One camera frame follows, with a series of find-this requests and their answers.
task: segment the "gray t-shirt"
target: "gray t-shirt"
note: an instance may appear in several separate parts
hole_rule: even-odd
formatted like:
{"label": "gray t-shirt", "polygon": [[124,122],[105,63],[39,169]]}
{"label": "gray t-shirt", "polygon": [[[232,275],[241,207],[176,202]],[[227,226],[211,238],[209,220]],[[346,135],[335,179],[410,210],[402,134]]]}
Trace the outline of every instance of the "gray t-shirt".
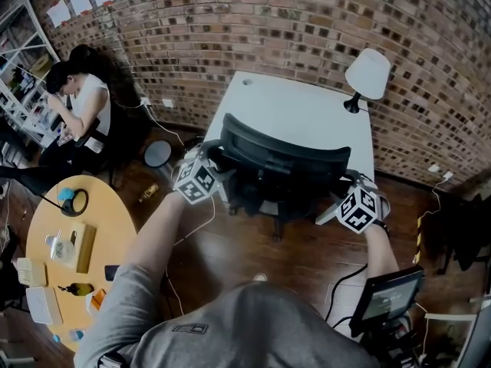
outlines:
{"label": "gray t-shirt", "polygon": [[159,285],[121,266],[74,362],[93,368],[111,351],[131,367],[376,367],[354,341],[332,330],[295,293],[265,282],[223,294],[199,310],[157,323]]}

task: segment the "gray sleeve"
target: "gray sleeve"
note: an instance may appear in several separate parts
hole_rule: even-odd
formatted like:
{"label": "gray sleeve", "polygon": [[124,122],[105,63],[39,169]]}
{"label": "gray sleeve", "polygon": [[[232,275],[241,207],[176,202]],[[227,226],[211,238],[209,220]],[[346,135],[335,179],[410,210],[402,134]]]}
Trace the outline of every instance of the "gray sleeve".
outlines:
{"label": "gray sleeve", "polygon": [[118,268],[113,287],[75,354],[75,367],[97,367],[105,353],[139,343],[156,325],[157,293],[142,268],[135,265]]}

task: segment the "dark bottle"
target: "dark bottle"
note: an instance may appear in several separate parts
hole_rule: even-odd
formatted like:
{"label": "dark bottle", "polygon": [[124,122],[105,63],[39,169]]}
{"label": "dark bottle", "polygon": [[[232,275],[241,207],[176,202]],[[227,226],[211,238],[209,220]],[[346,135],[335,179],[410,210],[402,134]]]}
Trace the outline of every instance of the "dark bottle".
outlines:
{"label": "dark bottle", "polygon": [[67,291],[74,296],[87,296],[94,291],[94,287],[91,284],[71,284],[67,287],[58,286],[61,291]]}

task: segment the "round wooden table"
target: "round wooden table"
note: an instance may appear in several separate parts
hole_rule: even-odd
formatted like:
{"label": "round wooden table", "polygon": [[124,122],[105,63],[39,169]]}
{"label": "round wooden table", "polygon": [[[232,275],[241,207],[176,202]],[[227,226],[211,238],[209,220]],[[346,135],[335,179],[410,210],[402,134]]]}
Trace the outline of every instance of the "round wooden table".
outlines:
{"label": "round wooden table", "polygon": [[[56,291],[63,319],[62,325],[48,327],[53,334],[60,335],[75,328],[87,329],[94,319],[86,310],[85,297],[60,291],[58,285],[66,287],[73,282],[84,282],[92,284],[96,290],[103,288],[109,291],[111,283],[104,277],[104,266],[120,265],[128,246],[137,235],[130,213],[117,193],[105,182],[92,176],[74,176],[58,183],[58,191],[63,188],[86,189],[89,193],[87,209],[82,215],[70,218],[61,214],[61,210],[52,204],[41,200],[32,217],[26,247],[26,257],[40,259],[46,265],[48,286]],[[51,188],[46,197],[56,203],[57,187]],[[62,230],[63,238],[68,238],[66,234],[73,221],[97,229],[88,274],[78,274],[52,261],[49,257],[50,248],[44,242],[47,235],[56,235],[58,229]],[[78,343],[64,342],[64,345],[73,351],[78,349]]]}

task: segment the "person in gray shirt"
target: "person in gray shirt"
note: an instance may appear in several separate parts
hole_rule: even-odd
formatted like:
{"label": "person in gray shirt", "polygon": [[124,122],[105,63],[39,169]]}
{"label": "person in gray shirt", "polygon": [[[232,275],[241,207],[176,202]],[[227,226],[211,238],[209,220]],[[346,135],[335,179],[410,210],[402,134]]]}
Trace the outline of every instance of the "person in gray shirt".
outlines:
{"label": "person in gray shirt", "polygon": [[[160,282],[175,243],[185,199],[170,193],[138,233],[91,329],[82,339],[77,368],[122,364],[142,368],[369,368],[378,362],[328,326],[294,292],[253,282],[199,310],[157,321]],[[398,270],[382,227],[365,232],[368,277]]]}

